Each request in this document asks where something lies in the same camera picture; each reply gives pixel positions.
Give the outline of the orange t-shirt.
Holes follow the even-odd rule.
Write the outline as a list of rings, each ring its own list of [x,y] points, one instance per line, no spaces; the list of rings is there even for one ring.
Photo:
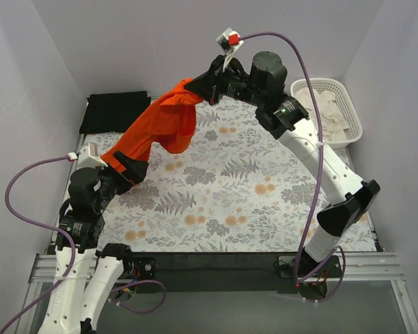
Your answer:
[[[191,79],[183,79],[172,90],[155,100],[101,159],[118,172],[125,170],[114,153],[148,161],[153,143],[167,152],[180,154],[189,147],[196,129],[196,105],[203,99],[185,89]]]

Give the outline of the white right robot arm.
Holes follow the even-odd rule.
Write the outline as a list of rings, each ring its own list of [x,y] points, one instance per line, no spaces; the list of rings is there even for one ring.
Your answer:
[[[259,124],[316,178],[315,192],[324,192],[329,204],[318,212],[318,227],[293,262],[298,276],[314,277],[326,269],[328,257],[343,234],[367,212],[380,186],[355,174],[332,148],[318,140],[308,112],[285,92],[286,77],[281,58],[270,51],[254,55],[250,72],[245,72],[238,59],[219,55],[185,89],[211,105],[231,97],[255,106]]]

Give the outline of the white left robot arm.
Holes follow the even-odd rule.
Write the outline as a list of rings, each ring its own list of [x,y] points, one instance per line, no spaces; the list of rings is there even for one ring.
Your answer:
[[[83,152],[70,176],[55,248],[56,279],[61,283],[50,294],[39,333],[95,333],[114,283],[133,273],[129,246],[109,244],[101,253],[97,246],[109,203],[144,180],[148,162],[119,151],[113,156],[121,163],[121,172]]]

